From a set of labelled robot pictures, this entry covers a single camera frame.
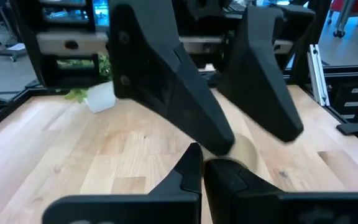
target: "green plant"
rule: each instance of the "green plant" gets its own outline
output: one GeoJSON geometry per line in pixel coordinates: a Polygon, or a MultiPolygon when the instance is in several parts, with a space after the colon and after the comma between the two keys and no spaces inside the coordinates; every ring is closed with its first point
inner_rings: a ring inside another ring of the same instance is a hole
{"type": "MultiPolygon", "coordinates": [[[[58,66],[61,68],[70,67],[93,67],[94,63],[92,60],[59,60],[58,66]]],[[[109,57],[106,55],[99,55],[99,75],[101,82],[109,82],[112,80],[112,71],[110,66],[109,57]]],[[[66,100],[74,100],[82,103],[88,95],[86,92],[88,89],[72,89],[66,95],[66,100]]]]}

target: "potted plant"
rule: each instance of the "potted plant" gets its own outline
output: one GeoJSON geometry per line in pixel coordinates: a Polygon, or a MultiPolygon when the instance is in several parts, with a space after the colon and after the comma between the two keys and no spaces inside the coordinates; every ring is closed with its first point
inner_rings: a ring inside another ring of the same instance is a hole
{"type": "MultiPolygon", "coordinates": [[[[62,67],[93,66],[93,62],[90,60],[62,60],[58,63],[62,67]]],[[[65,95],[65,99],[76,100],[79,103],[85,101],[94,113],[112,108],[116,104],[116,96],[114,95],[112,71],[108,56],[99,56],[99,75],[102,84],[88,89],[72,89],[65,95]]]]}

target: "bolt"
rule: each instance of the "bolt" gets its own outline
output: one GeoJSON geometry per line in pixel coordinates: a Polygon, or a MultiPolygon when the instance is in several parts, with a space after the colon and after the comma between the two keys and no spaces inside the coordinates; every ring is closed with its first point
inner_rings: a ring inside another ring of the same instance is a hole
{"type": "Polygon", "coordinates": [[[122,43],[122,44],[128,44],[129,41],[131,41],[131,38],[129,37],[129,34],[125,31],[120,31],[118,33],[118,39],[119,39],[119,42],[122,43]]]}
{"type": "Polygon", "coordinates": [[[122,85],[130,85],[131,84],[131,81],[125,75],[121,76],[120,81],[121,81],[122,85]]]}

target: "wooden tabletop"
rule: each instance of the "wooden tabletop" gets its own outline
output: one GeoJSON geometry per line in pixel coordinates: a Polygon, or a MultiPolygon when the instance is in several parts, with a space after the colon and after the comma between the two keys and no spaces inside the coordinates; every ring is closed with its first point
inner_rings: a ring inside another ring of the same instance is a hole
{"type": "MultiPolygon", "coordinates": [[[[297,86],[289,89],[305,125],[290,145],[216,96],[232,129],[259,151],[264,179],[287,191],[358,191],[358,139],[339,133],[339,123],[297,86]]],[[[131,100],[92,114],[61,96],[33,97],[0,123],[0,223],[40,223],[65,195],[147,193],[191,142],[131,100]]],[[[203,203],[203,223],[211,223],[203,203]]]]}

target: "caster wheel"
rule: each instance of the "caster wheel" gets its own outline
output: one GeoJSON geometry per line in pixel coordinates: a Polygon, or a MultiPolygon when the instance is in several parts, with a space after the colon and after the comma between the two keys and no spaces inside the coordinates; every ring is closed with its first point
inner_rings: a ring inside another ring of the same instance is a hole
{"type": "Polygon", "coordinates": [[[336,30],[336,31],[334,31],[333,35],[334,35],[334,37],[342,38],[345,36],[345,31],[336,30]]]}
{"type": "Polygon", "coordinates": [[[345,36],[345,31],[338,33],[338,37],[339,37],[339,38],[342,38],[342,37],[344,37],[344,36],[345,36]]]}

